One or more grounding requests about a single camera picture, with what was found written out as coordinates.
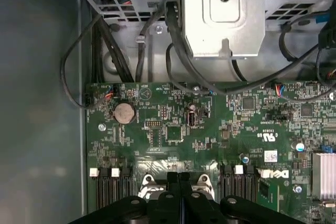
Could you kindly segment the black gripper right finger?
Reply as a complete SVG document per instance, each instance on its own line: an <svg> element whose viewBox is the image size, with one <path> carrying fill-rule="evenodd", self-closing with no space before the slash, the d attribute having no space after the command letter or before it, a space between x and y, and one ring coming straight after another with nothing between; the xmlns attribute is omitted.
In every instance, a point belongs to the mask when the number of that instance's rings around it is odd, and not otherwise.
<svg viewBox="0 0 336 224"><path fill-rule="evenodd" d="M179 173L186 223L296 223L297 220L238 196L224 197L220 203L194 191L190 174Z"/></svg>

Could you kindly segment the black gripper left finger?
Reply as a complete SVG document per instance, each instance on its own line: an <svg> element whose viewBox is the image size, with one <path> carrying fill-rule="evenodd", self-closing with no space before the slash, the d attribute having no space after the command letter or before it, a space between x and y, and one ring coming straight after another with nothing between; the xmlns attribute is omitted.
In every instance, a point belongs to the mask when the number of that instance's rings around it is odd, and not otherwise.
<svg viewBox="0 0 336 224"><path fill-rule="evenodd" d="M146 201L138 196L125 197L72 223L178 223L180 189L177 172L167 174L166 188L158 199Z"/></svg>

